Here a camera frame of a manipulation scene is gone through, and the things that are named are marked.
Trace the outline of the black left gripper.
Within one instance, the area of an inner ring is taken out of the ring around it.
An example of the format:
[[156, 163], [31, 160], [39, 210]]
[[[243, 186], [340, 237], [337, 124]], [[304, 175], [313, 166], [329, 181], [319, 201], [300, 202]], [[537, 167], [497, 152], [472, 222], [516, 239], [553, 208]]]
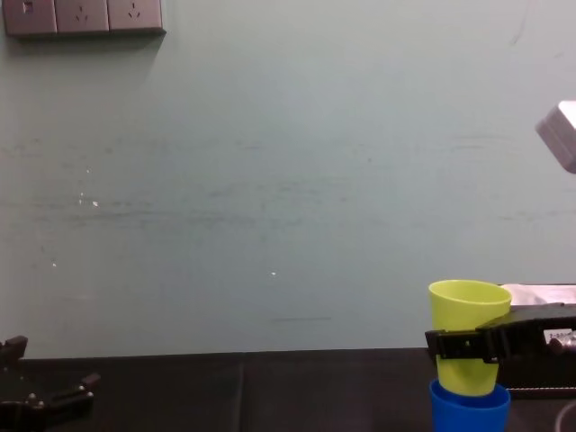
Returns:
[[[1, 343], [1, 382], [23, 382], [21, 360], [28, 338], [17, 336]], [[1, 401], [2, 431], [45, 431], [49, 410], [88, 410], [94, 404], [94, 391], [101, 381], [99, 373], [91, 373], [78, 383], [53, 393], [29, 391], [22, 400]]]

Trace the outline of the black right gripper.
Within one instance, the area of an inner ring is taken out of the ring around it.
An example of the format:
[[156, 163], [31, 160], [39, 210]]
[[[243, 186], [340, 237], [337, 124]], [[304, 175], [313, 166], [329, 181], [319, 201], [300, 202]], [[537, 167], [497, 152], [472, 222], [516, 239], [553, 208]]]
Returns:
[[443, 360], [480, 359], [485, 364], [574, 354], [575, 314], [574, 304], [512, 306], [508, 314], [475, 329], [427, 331], [427, 351]]

